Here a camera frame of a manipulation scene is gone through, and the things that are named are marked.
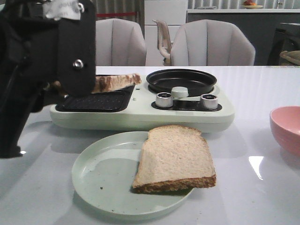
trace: bread crust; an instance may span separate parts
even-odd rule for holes
[[[166,133],[166,135],[177,134],[177,137],[174,140],[175,143],[171,143],[169,140],[166,140],[167,137],[162,136],[161,131]],[[182,141],[183,143],[180,144],[183,145],[184,148],[180,146],[178,149],[175,149],[177,145],[176,140]],[[153,146],[160,144],[161,148],[154,147],[155,149],[152,149]],[[164,150],[166,150],[169,155],[162,153]],[[189,163],[187,160],[183,160],[183,165],[180,165],[181,160],[179,160],[177,156],[174,156],[176,154],[181,157],[185,154],[194,154],[189,156],[195,156],[195,160],[199,160],[199,163],[203,163],[204,169],[198,165],[198,161],[191,162],[192,164],[196,164],[195,171],[193,171],[190,165],[187,165]],[[167,179],[167,176],[161,175],[162,173],[165,173],[165,171],[164,168],[161,169],[160,167],[163,167],[168,163],[178,165],[178,167],[182,166],[182,169],[187,168],[188,171],[186,171],[184,175],[180,175],[176,174],[176,172],[175,174],[172,174],[171,170],[168,173],[168,176],[170,177]],[[161,180],[156,180],[156,178],[153,179],[151,176],[152,174],[153,176],[160,177]],[[181,125],[166,125],[149,131],[148,139],[142,146],[138,173],[136,174],[135,180],[132,184],[133,189],[137,193],[175,191],[188,188],[210,188],[215,185],[215,168],[209,152],[208,144],[206,140],[201,137],[201,131],[192,127],[184,127]]]

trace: white table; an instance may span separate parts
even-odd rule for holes
[[[100,67],[99,73],[150,73],[165,67]],[[282,150],[269,113],[300,105],[300,67],[192,67],[212,73],[236,108],[224,132],[203,134],[217,185],[195,189],[170,214],[144,225],[300,224],[300,158]],[[118,131],[71,130],[51,122],[49,107],[31,114],[23,157],[0,159],[1,225],[132,224],[103,217],[74,191],[71,169],[93,142]]]

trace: nonstick pan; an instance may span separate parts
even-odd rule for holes
[[[173,87],[186,87],[188,96],[200,96],[213,90],[217,79],[206,72],[192,69],[164,69],[149,74],[146,78],[149,89],[156,92],[169,92]]]

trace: sandwich maker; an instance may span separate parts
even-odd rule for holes
[[[209,73],[177,68],[140,76],[136,86],[68,96],[51,106],[51,118],[64,128],[148,131],[176,124],[204,133],[223,131],[233,122],[234,107]]]

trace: white cabinet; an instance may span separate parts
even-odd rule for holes
[[[171,41],[173,41],[180,25],[186,22],[187,5],[187,0],[145,1],[146,66],[162,66],[164,59],[157,49],[158,30],[152,20],[165,21],[169,27]]]

